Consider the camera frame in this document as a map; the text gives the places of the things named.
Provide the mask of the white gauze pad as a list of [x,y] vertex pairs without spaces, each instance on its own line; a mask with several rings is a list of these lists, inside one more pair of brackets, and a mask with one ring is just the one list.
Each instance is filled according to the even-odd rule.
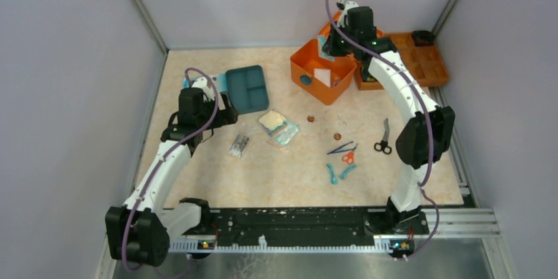
[[313,76],[316,80],[321,82],[327,87],[331,87],[332,83],[332,75],[331,70],[327,68],[315,68],[313,72]]

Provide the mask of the blue white packet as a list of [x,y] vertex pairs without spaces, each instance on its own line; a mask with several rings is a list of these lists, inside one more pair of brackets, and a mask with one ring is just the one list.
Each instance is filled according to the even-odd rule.
[[184,78],[183,88],[201,88],[207,96],[214,95],[215,91],[210,85],[209,80],[213,83],[217,92],[226,93],[228,91],[225,74],[209,75],[208,78],[204,76],[196,76],[190,77],[189,80]]

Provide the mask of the beige gauze packet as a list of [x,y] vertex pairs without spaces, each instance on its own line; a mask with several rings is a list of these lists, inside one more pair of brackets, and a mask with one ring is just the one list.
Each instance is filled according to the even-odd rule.
[[275,110],[270,110],[258,119],[258,123],[272,136],[286,124],[286,118]]

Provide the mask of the teal clear packet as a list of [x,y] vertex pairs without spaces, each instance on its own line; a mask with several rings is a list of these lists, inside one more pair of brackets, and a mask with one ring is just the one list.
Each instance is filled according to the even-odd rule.
[[282,147],[289,145],[299,132],[299,127],[286,120],[277,131],[273,133],[273,139]]

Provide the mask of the teal small packet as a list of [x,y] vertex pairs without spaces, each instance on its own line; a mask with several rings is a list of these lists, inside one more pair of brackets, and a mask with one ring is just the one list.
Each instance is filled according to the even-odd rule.
[[328,54],[327,38],[324,35],[317,36],[318,56],[326,61],[334,62],[335,57]]

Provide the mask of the small clear blue packet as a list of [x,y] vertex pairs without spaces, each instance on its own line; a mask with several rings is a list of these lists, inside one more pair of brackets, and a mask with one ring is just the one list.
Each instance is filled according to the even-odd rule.
[[339,78],[339,77],[337,77],[337,76],[333,77],[333,78],[332,78],[331,87],[332,87],[332,88],[337,87],[337,86],[341,83],[341,81],[342,81],[341,78]]

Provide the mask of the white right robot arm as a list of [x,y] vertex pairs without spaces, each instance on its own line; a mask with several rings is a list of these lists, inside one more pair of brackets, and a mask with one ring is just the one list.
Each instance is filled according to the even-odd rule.
[[322,50],[331,57],[353,55],[388,92],[404,123],[395,141],[403,167],[388,198],[384,221],[387,230],[402,228],[420,214],[423,187],[435,162],[449,149],[455,112],[423,91],[393,41],[378,36],[370,7],[348,0],[339,0],[336,5],[341,14],[330,21]]

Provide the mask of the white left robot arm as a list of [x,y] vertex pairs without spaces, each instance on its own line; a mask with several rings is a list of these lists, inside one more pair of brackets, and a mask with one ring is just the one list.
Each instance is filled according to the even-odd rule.
[[206,74],[181,90],[178,103],[142,181],[121,206],[110,207],[105,215],[110,255],[126,268],[131,264],[160,266],[174,240],[190,230],[213,229],[206,200],[185,198],[171,210],[164,205],[203,142],[203,133],[235,124],[238,112]]

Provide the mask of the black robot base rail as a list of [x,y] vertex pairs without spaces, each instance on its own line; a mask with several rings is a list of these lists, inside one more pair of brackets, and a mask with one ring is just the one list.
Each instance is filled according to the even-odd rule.
[[391,206],[212,208],[178,243],[196,259],[213,252],[248,249],[325,252],[376,248],[404,258],[414,252],[415,237],[429,233],[421,209],[399,214]]

